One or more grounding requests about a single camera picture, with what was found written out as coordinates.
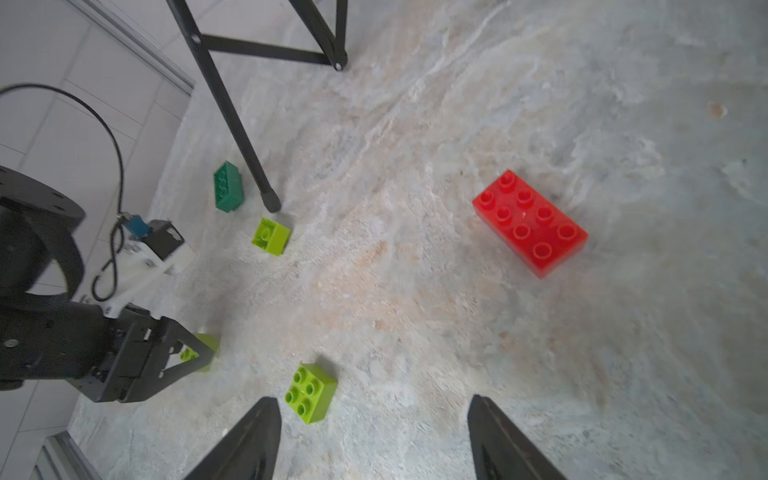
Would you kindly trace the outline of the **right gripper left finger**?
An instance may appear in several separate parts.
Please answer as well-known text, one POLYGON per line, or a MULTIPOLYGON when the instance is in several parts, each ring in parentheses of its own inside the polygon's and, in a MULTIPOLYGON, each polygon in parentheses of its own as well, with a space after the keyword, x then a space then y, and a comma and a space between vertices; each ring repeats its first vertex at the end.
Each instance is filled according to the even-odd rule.
POLYGON ((272 479, 281 426, 278 400, 274 397, 261 398, 186 479, 272 479))

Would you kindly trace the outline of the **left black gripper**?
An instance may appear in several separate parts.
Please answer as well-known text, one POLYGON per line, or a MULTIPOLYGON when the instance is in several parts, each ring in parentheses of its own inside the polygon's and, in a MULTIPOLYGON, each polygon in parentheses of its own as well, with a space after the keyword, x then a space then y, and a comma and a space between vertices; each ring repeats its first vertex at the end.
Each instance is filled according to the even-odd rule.
POLYGON ((134 305, 116 319, 96 305, 1 309, 1 389, 65 380, 94 402, 140 402, 208 366, 214 350, 176 320, 134 305))

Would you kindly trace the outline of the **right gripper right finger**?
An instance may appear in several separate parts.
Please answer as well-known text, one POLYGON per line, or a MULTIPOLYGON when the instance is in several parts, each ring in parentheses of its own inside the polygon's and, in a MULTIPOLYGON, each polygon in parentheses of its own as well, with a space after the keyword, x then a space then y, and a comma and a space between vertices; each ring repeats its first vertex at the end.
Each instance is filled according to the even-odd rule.
POLYGON ((489 397, 472 397, 467 421, 478 479, 566 479, 489 397))

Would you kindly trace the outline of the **dark green lego brick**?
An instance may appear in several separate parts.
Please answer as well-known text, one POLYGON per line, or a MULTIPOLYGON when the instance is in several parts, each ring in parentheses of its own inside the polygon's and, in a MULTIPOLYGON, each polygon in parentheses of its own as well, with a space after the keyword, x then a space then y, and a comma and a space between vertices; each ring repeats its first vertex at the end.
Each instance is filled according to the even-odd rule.
POLYGON ((238 168, 225 161, 213 174, 216 208, 229 213, 244 201, 242 178, 238 168))

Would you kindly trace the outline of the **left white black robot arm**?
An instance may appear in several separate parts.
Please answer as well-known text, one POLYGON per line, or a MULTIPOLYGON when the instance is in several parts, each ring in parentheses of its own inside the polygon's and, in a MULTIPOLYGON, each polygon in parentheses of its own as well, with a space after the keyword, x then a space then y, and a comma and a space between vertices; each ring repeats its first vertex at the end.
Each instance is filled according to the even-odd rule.
POLYGON ((179 322, 133 304, 193 252, 167 220, 126 217, 112 298, 74 299, 85 267, 73 232, 84 210, 60 192, 1 171, 1 388, 65 380, 94 402, 141 402, 212 362, 215 350, 179 322))

